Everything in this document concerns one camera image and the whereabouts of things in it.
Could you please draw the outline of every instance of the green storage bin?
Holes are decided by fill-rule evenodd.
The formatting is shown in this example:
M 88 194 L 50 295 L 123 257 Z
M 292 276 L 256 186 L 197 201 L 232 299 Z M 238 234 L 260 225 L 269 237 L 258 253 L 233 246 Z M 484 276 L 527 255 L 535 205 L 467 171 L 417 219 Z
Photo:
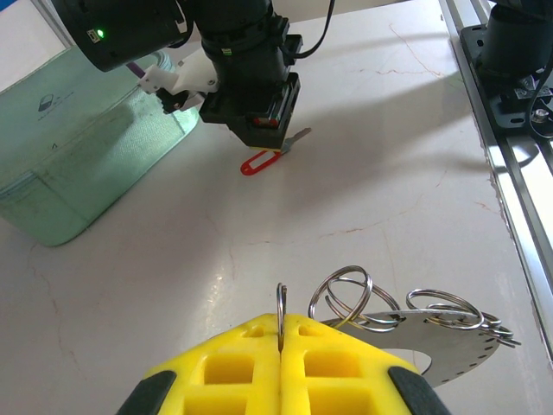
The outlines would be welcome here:
M 142 58 L 169 70 L 167 55 Z M 46 246 L 85 230 L 198 123 L 163 114 L 126 67 L 69 48 L 0 94 L 0 216 Z

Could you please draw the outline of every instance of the silver ring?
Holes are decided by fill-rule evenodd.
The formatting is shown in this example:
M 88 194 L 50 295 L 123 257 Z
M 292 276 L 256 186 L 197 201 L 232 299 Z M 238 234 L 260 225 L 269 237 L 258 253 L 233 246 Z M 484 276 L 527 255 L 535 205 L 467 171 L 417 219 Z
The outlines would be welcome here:
M 522 346 L 521 342 L 517 342 L 516 340 L 513 340 L 513 339 L 498 339 L 498 342 L 501 344 L 504 344 L 509 348 L 516 348 L 517 346 Z
M 286 316 L 286 285 L 276 287 L 276 321 L 278 323 L 278 351 L 284 348 L 284 317 Z
M 352 272 L 359 272 L 360 274 L 363 275 L 364 284 L 359 283 L 359 285 L 364 287 L 363 293 L 361 295 L 361 298 L 357 302 L 357 304 L 355 304 L 355 306 L 353 307 L 353 309 L 351 309 L 351 311 L 349 312 L 349 314 L 347 316 L 341 317 L 340 314 L 338 314 L 338 316 L 340 316 L 342 318 L 342 320 L 338 324 L 336 324 L 334 326 L 334 328 L 337 329 L 337 328 L 343 326 L 344 324 L 346 324 L 347 322 L 351 322 L 351 320 L 353 320 L 355 317 L 357 317 L 359 314 L 361 314 L 361 312 L 363 311 L 363 309 L 366 307 L 367 303 L 369 302 L 369 299 L 371 298 L 372 278 L 360 266 L 349 265 L 349 266 L 345 266 L 343 268 L 340 268 L 338 271 L 336 271 L 336 272 L 332 273 L 331 275 L 329 275 L 328 277 L 326 277 L 325 280 L 322 282 L 322 284 L 319 285 L 319 287 L 315 290 L 315 293 L 313 294 L 313 296 L 311 297 L 311 301 L 309 302 L 309 308 L 308 308 L 308 317 L 309 318 L 315 319 L 315 309 L 316 309 L 317 303 L 319 303 L 319 300 L 321 299 L 322 293 L 325 290 L 327 290 L 328 286 L 331 284 L 331 281 L 340 279 L 344 275 L 352 273 Z M 350 278 L 342 278 L 340 280 L 341 281 L 352 281 Z
M 332 292 L 332 289 L 330 288 L 333 283 L 338 282 L 338 281 L 348 282 L 348 283 L 356 284 L 356 285 L 359 285 L 359 286 L 363 286 L 363 284 L 360 283 L 359 281 L 351 280 L 350 278 L 339 278 L 339 279 L 335 279 L 335 280 L 332 280 L 332 281 L 328 282 L 327 291 L 328 291 L 329 296 L 343 310 L 345 310 L 348 313 L 351 313 L 353 310 L 347 304 L 342 302 Z M 386 292 L 382 288 L 378 287 L 377 285 L 373 285 L 372 286 L 372 292 L 374 292 L 378 297 L 382 298 L 385 301 L 385 303 L 387 303 L 390 306 L 392 311 L 400 310 L 400 307 L 399 307 L 399 304 L 397 303 L 397 301 L 388 292 Z M 342 319 L 345 319 L 345 316 L 338 310 L 338 308 L 334 304 L 332 304 L 332 301 L 330 300 L 329 296 L 325 297 L 325 300 L 327 301 L 328 307 L 338 317 L 340 317 Z M 400 322 L 401 322 L 401 320 L 381 320 L 381 319 L 377 319 L 377 318 L 374 318 L 374 317 L 370 317 L 368 315 L 358 314 L 349 323 L 352 324 L 354 327 L 356 327 L 358 329 L 363 329 L 363 330 L 371 331 L 371 332 L 374 332 L 374 333 L 388 333 L 388 332 L 392 331 L 394 328 L 396 328 L 397 325 Z M 392 327 L 382 328 L 382 329 L 375 329 L 375 328 L 372 328 L 372 327 L 368 327 L 368 325 L 370 323 L 381 324 L 381 325 L 384 325 L 384 326 L 392 326 Z
M 490 328 L 500 327 L 501 326 L 501 320 L 499 320 L 496 316 L 490 313 L 485 313 L 482 311 L 482 315 L 484 318 L 486 318 L 486 325 Z
M 426 306 L 427 310 L 439 310 L 439 311 L 460 311 L 461 313 L 465 314 L 473 314 L 473 312 L 466 307 L 461 307 L 457 304 L 441 304 L 441 303 L 435 303 L 435 304 L 429 304 Z M 437 320 L 440 320 L 441 322 L 444 322 L 446 324 L 459 324 L 460 326 L 470 326 L 471 323 L 466 321 L 466 316 L 462 316 L 461 318 L 458 318 L 456 320 L 445 320 L 440 317 L 440 313 L 436 313 Z M 482 324 L 480 327 L 481 329 L 486 325 L 486 322 Z
M 433 298 L 440 298 L 441 300 L 449 301 L 456 306 L 462 307 L 465 311 L 468 311 L 471 314 L 474 314 L 474 316 L 477 319 L 477 322 L 474 324 L 470 324 L 467 322 L 460 322 L 460 321 L 448 321 L 443 320 L 440 317 L 429 317 L 429 322 L 432 322 L 433 324 L 437 324 L 442 327 L 446 327 L 448 329 L 454 329 L 454 330 L 475 330 L 482 327 L 482 324 L 484 324 L 484 321 L 486 320 L 484 315 L 480 310 L 478 310 L 476 307 L 474 307 L 471 303 L 469 303 L 467 300 L 464 300 L 461 297 L 457 297 L 454 294 L 450 294 L 445 291 L 439 291 L 439 290 L 413 290 L 407 293 L 407 297 L 405 298 L 405 302 L 407 303 L 407 307 L 409 307 L 411 310 L 419 310 L 412 302 L 411 299 L 415 297 L 433 297 Z M 438 307 L 443 306 L 443 304 L 435 304 Z
M 503 326 L 492 327 L 488 330 L 488 332 L 492 335 L 498 335 L 504 339 L 511 339 L 514 336 L 512 331 L 510 331 L 507 327 L 503 327 Z

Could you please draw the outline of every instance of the white table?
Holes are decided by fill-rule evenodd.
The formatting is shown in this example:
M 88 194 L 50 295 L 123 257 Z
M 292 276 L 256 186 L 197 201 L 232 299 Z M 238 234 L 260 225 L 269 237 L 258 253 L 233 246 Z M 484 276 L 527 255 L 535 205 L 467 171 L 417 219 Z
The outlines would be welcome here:
M 298 23 L 307 46 L 322 20 Z M 253 177 L 200 124 L 90 231 L 38 246 L 0 222 L 0 412 L 114 413 L 150 366 L 275 309 L 343 265 L 403 304 L 465 297 L 524 343 L 440 386 L 455 414 L 553 413 L 553 377 L 437 1 L 336 16 L 296 68 L 290 134 Z M 375 301 L 372 310 L 383 310 Z

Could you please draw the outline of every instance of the metal plate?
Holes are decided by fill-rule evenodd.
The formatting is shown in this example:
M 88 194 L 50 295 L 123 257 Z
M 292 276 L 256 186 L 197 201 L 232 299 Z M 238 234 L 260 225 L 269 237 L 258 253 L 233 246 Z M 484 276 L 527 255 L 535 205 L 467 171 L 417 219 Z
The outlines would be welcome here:
M 435 312 L 427 310 L 400 310 L 370 314 L 370 317 L 390 319 L 400 316 L 404 319 L 391 332 L 380 334 L 357 329 L 351 324 L 338 328 L 376 348 L 398 348 L 415 350 L 427 354 L 432 362 L 423 372 L 423 377 L 432 387 L 443 385 L 486 361 L 500 344 L 493 337 L 481 330 L 454 330 L 426 322 Z M 470 316 L 458 311 L 442 311 L 441 318 L 456 319 Z M 323 323 L 332 326 L 339 320 L 328 320 Z
M 525 89 L 522 89 L 522 88 L 515 88 L 515 93 L 517 94 L 518 99 L 529 98 L 532 95 L 531 91 L 526 91 Z M 537 95 L 538 98 L 551 97 L 551 96 L 553 96 L 553 93 L 547 86 L 544 87 L 542 91 Z

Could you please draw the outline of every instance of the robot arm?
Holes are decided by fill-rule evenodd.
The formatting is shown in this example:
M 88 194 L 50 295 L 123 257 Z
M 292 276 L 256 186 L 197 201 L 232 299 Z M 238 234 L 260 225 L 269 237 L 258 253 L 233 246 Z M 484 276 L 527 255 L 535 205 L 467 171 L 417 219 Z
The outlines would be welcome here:
M 203 52 L 175 73 L 151 67 L 141 87 L 165 112 L 198 104 L 204 122 L 227 125 L 247 146 L 279 151 L 300 91 L 290 72 L 302 46 L 271 0 L 53 0 L 86 57 L 109 71 L 167 46 L 194 25 Z M 187 24 L 186 32 L 179 25 Z

